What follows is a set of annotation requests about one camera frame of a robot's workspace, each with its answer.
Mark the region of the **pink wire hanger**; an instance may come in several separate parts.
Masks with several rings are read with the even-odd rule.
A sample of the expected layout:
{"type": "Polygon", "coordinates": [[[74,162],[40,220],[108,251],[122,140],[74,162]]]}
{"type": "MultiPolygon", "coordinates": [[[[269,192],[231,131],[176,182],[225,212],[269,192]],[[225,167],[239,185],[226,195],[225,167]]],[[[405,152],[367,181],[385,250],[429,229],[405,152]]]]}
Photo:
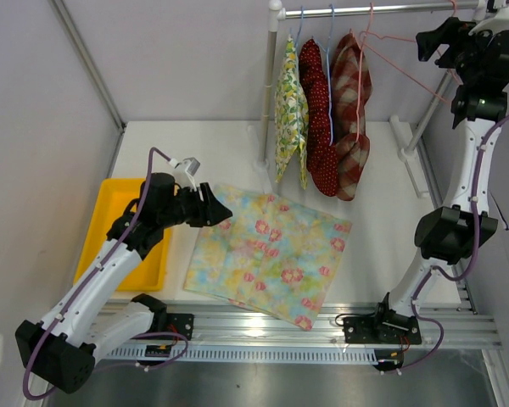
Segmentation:
{"type": "Polygon", "coordinates": [[[350,31],[350,34],[355,39],[356,45],[358,46],[360,56],[358,59],[358,80],[356,89],[356,133],[355,133],[355,145],[359,143],[361,134],[361,103],[363,102],[363,61],[364,61],[364,48],[366,45],[366,34],[360,34],[357,36],[354,31],[350,31]]]}
{"type": "MultiPolygon", "coordinates": [[[[446,1],[446,2],[449,3],[452,6],[452,15],[451,15],[451,17],[455,17],[456,16],[456,12],[457,12],[457,1],[450,0],[450,1],[446,1]]],[[[368,36],[374,36],[375,38],[377,38],[380,41],[385,40],[385,39],[391,39],[391,40],[396,40],[396,41],[399,41],[399,42],[413,43],[413,40],[410,39],[410,38],[398,37],[398,36],[380,36],[376,32],[371,31],[371,25],[372,25],[372,22],[373,22],[373,16],[374,16],[374,5],[373,5],[372,2],[370,2],[369,3],[369,20],[368,20],[366,29],[360,32],[361,36],[363,35],[362,42],[361,42],[361,49],[364,50],[364,48],[367,47],[367,49],[369,51],[371,51],[372,53],[377,55],[386,64],[390,65],[392,68],[394,68],[395,70],[399,71],[402,75],[407,77],[409,80],[411,80],[415,84],[419,85],[423,90],[425,90],[428,93],[430,93],[431,95],[435,96],[436,100],[439,100],[439,101],[441,101],[443,103],[446,103],[446,104],[450,105],[450,101],[443,96],[445,90],[437,91],[437,90],[432,89],[431,87],[425,85],[423,82],[419,81],[415,76],[413,76],[412,74],[410,74],[406,70],[403,70],[394,61],[392,61],[391,59],[387,58],[385,55],[381,54],[377,49],[373,48],[371,45],[369,45],[366,42],[366,39],[367,39],[368,36]]],[[[450,70],[447,69],[445,71],[444,77],[442,79],[445,81],[445,78],[447,78],[447,76],[449,76],[450,80],[455,82],[455,84],[461,85],[461,80],[458,79],[457,74],[456,74],[456,72],[453,69],[450,69],[450,70]]]]}

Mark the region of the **floral cloth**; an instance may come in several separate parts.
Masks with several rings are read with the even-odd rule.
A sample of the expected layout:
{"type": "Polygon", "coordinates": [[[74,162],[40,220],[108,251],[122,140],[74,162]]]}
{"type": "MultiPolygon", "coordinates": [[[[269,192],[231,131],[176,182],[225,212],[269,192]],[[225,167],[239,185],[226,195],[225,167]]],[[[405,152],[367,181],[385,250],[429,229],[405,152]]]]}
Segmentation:
{"type": "Polygon", "coordinates": [[[232,217],[199,232],[184,290],[311,330],[351,222],[275,193],[218,185],[215,196],[232,217]]]}

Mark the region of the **red plaid skirt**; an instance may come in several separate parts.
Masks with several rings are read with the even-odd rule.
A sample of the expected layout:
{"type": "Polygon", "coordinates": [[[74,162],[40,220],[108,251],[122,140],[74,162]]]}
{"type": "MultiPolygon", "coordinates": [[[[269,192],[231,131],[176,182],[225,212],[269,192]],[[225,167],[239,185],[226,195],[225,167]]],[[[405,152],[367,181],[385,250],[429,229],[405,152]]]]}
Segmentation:
{"type": "Polygon", "coordinates": [[[360,52],[349,33],[342,37],[331,62],[333,98],[333,131],[338,157],[337,198],[351,201],[369,157],[371,142],[366,134],[366,104],[372,95],[372,79],[366,58],[363,61],[363,102],[361,103],[361,134],[355,145],[356,89],[360,52]]]}

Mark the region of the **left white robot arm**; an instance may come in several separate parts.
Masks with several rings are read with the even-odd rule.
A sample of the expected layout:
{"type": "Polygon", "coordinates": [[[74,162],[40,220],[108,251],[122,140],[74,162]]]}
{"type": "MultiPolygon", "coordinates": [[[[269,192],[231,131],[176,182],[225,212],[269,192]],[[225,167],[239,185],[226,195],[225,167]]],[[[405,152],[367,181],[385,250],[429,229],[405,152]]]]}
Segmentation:
{"type": "Polygon", "coordinates": [[[74,393],[98,362],[124,342],[138,336],[161,337],[167,328],[167,308],[147,294],[137,295],[119,316],[99,328],[92,323],[115,289],[162,241],[165,230],[181,224],[217,226],[231,217],[232,211],[208,183],[182,187],[170,174],[150,174],[75,285],[38,322],[22,321],[17,327],[14,337],[25,368],[25,397],[37,399],[29,389],[31,375],[74,393]]]}

